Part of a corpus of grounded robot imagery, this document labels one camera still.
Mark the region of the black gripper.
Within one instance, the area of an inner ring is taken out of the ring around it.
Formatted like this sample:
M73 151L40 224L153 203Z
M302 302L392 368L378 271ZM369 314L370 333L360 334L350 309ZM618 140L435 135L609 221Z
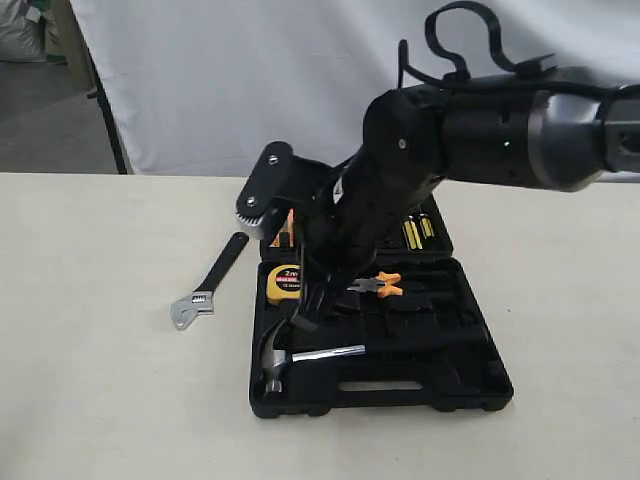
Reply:
M294 327L315 331L356 274L375 255L375 243L400 223L438 183L440 157L398 149L360 149L333 172L301 222L301 288Z

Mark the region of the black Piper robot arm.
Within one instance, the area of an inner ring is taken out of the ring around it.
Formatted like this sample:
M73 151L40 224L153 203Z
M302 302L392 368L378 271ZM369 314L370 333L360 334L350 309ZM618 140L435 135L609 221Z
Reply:
M293 323L316 329L375 258L377 242L443 181L574 192L639 169L639 93L557 87L390 90L363 118L362 144L299 214L301 297Z

